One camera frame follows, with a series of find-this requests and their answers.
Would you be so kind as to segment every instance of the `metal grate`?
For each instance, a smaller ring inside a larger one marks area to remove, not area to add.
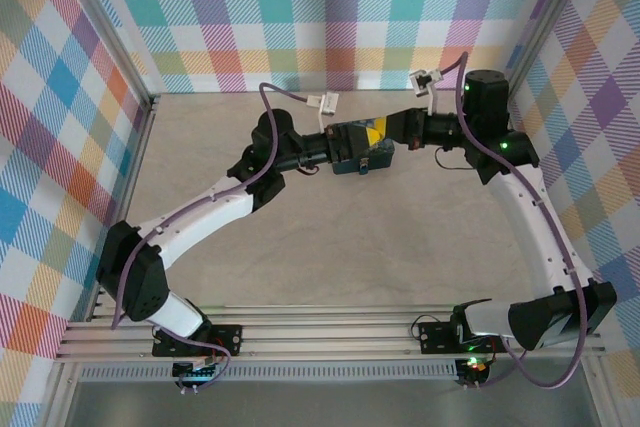
[[[174,380],[171,363],[86,364],[82,382],[157,382]],[[189,375],[190,380],[208,376]],[[251,362],[232,364],[223,378],[233,381],[362,381],[455,379],[455,360],[368,362]]]

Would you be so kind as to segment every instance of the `beige floor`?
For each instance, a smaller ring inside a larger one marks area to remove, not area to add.
[[[312,109],[271,95],[300,133]],[[441,94],[439,110],[451,108]],[[410,92],[340,96],[332,121],[421,106]],[[258,94],[163,96],[129,220],[155,218],[225,175],[263,111]],[[459,153],[443,156],[461,165]],[[474,172],[449,172],[433,148],[397,146],[391,168],[366,176],[286,176],[256,214],[187,252],[169,271],[176,293],[200,305],[457,303],[528,300],[529,279],[500,207]]]

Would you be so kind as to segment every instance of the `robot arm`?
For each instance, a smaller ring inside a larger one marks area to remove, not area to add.
[[[502,74],[470,72],[467,74],[467,86],[471,87],[465,92],[464,112],[474,134],[483,145],[499,152],[515,165],[535,186],[543,202],[551,207],[538,167],[538,157],[529,138],[524,133],[508,129],[508,83]],[[214,196],[215,192],[246,181],[265,165],[272,139],[268,116],[263,114],[252,132],[251,145],[245,149],[241,160],[229,169],[227,177],[189,202],[204,199],[203,204],[176,220],[166,231],[159,232],[140,250],[125,285],[123,308],[129,318],[151,321],[191,340],[212,342],[219,332],[194,305],[170,292],[165,270],[202,239],[273,199],[284,188],[283,172],[310,169],[322,163],[362,161],[380,141],[391,139],[408,145],[409,150],[425,145],[438,145],[445,150],[463,148],[466,160],[505,211],[531,272],[533,301],[517,304],[470,302],[454,308],[451,325],[459,342],[468,342],[478,336],[501,335],[515,338],[525,349],[532,350],[577,336],[579,322],[575,287],[540,209],[512,173],[466,140],[455,114],[408,109],[366,125],[361,122],[329,125],[324,132],[311,135],[298,134],[288,112],[276,109],[273,115],[278,132],[278,151],[267,174],[237,193],[221,198]],[[560,226],[552,208],[551,212],[556,225]],[[133,247],[171,214],[145,222],[137,228],[123,221],[110,229],[97,276],[113,297],[117,293],[123,264]],[[610,283],[594,281],[563,230],[561,235],[575,255],[572,260],[587,299],[588,325],[592,331],[615,303],[615,292]],[[168,341],[168,338],[161,337],[160,341]],[[206,349],[197,347],[185,347],[180,352],[185,356],[207,354]]]

